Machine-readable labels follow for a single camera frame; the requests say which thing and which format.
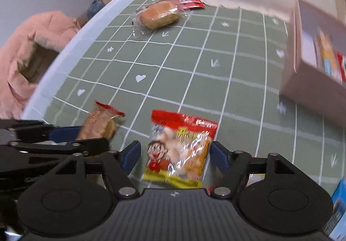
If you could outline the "brown cracker pack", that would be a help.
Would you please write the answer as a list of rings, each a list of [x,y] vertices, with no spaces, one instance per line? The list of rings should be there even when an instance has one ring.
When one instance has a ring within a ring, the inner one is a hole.
[[[111,105],[95,101],[95,105],[82,124],[76,140],[105,138],[110,142],[117,132],[119,119],[124,117],[125,113]]]

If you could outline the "long blue biscuit pack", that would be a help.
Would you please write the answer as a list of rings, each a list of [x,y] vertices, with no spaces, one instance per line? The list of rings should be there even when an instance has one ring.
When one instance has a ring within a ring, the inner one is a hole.
[[[342,84],[341,71],[337,57],[333,51],[330,36],[326,35],[322,29],[318,29],[314,45],[316,48],[318,66],[323,69],[327,76]]]

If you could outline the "golden bread bun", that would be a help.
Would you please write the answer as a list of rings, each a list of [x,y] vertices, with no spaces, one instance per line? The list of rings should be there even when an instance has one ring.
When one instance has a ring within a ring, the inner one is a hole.
[[[159,0],[140,7],[131,15],[133,36],[138,38],[149,35],[180,19],[187,19],[190,14],[190,11],[182,8],[178,0]]]

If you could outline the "blue white snack bag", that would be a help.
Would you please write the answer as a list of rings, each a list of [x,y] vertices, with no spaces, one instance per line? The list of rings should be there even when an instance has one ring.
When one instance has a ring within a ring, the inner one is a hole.
[[[335,189],[331,199],[333,213],[324,227],[324,232],[332,240],[346,241],[346,181],[343,177]]]

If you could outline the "blue water bottle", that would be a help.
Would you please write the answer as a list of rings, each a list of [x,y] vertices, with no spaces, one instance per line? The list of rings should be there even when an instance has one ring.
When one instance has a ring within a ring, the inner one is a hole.
[[[101,9],[104,7],[104,4],[100,0],[91,0],[91,4],[87,9],[87,19],[90,20],[94,17]]]

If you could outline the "red yellow rice-cracker bag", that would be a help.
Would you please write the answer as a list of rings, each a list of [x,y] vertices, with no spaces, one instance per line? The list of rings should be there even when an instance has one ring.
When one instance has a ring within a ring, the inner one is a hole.
[[[218,124],[183,113],[153,110],[144,181],[176,188],[201,188]]]

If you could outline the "red snack packet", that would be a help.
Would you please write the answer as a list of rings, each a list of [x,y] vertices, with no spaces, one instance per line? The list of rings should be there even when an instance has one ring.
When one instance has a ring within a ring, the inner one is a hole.
[[[346,57],[338,51],[335,51],[335,55],[337,56],[337,60],[340,66],[341,77],[343,81],[346,82]]]

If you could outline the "green grid tablecloth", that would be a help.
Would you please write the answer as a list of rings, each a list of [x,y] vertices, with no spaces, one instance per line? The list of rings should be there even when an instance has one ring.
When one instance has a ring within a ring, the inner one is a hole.
[[[131,15],[156,0],[133,0],[89,42],[77,46],[44,113],[78,126],[94,102],[125,113],[112,148],[146,147],[155,109],[218,123],[231,150],[277,152],[333,192],[345,175],[341,128],[279,95],[288,24],[242,9],[205,7],[177,25],[132,35]]]

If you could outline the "red spicy strip packet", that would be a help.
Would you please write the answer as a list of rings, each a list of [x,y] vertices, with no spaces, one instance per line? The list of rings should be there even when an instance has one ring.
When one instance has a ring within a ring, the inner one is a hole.
[[[205,5],[201,0],[174,0],[181,11],[192,9],[204,9]]]

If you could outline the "pink jacket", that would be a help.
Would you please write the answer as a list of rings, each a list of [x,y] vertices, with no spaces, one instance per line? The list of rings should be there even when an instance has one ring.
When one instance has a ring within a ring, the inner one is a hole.
[[[1,47],[1,118],[20,119],[51,63],[81,29],[61,11],[36,14]]]

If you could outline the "pink open gift box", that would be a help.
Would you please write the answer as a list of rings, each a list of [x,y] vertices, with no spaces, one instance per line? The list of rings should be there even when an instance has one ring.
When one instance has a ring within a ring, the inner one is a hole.
[[[331,39],[334,53],[345,54],[345,23],[297,0],[288,26],[280,94],[345,126],[345,82],[324,69],[317,40]]]

